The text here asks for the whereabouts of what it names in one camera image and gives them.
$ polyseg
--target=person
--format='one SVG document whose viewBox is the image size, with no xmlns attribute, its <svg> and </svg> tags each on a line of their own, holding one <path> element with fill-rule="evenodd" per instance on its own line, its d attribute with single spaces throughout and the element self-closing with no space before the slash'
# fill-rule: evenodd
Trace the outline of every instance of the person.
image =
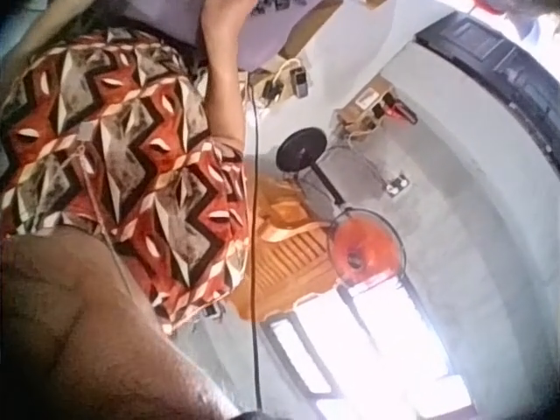
<svg viewBox="0 0 560 420">
<path fill-rule="evenodd" d="M 90 3 L 55 0 L 4 63 L 3 418 L 238 416 L 162 325 L 245 269 L 236 54 L 256 0 L 205 1 L 204 100 L 145 32 L 93 31 L 31 56 Z"/>
</svg>

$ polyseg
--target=black fan base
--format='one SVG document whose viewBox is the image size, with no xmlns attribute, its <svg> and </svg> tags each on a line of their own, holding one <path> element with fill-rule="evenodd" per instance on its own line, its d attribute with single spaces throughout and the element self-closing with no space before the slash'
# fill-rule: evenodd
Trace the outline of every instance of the black fan base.
<svg viewBox="0 0 560 420">
<path fill-rule="evenodd" d="M 326 135 L 322 129 L 301 129 L 280 145 L 276 166 L 282 172 L 299 172 L 315 163 L 325 150 Z"/>
</svg>

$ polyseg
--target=hand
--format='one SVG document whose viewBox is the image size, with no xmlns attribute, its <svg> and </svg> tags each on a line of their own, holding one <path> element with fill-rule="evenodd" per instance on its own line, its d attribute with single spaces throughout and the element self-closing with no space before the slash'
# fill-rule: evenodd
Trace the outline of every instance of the hand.
<svg viewBox="0 0 560 420">
<path fill-rule="evenodd" d="M 255 6 L 256 0 L 205 0 L 200 22 L 206 43 L 236 43 Z"/>
</svg>

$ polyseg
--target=black cable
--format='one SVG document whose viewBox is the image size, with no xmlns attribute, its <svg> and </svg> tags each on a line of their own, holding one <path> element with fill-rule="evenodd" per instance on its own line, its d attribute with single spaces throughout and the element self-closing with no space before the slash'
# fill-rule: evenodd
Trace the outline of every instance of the black cable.
<svg viewBox="0 0 560 420">
<path fill-rule="evenodd" d="M 256 111 L 255 89 L 251 83 L 250 75 L 248 76 L 248 91 L 250 94 L 251 105 L 255 116 L 255 173 L 254 173 L 254 190 L 253 190 L 253 220 L 251 222 L 251 333 L 253 340 L 253 370 L 255 376 L 255 400 L 256 409 L 263 409 L 263 397 L 261 395 L 261 369 L 259 363 L 259 346 L 256 331 L 256 211 L 257 211 L 257 189 L 259 185 L 259 115 Z"/>
</svg>

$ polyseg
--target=standing fan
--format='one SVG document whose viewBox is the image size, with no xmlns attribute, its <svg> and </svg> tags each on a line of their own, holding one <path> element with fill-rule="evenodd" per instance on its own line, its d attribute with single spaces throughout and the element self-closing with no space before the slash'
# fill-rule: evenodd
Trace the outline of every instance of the standing fan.
<svg viewBox="0 0 560 420">
<path fill-rule="evenodd" d="M 400 276 L 406 265 L 401 238 L 379 214 L 347 205 L 317 165 L 325 150 L 326 135 L 321 129 L 301 129 L 282 143 L 276 166 L 290 173 L 311 168 L 340 209 L 327 232 L 329 256 L 340 280 L 348 287 L 374 286 Z"/>
</svg>

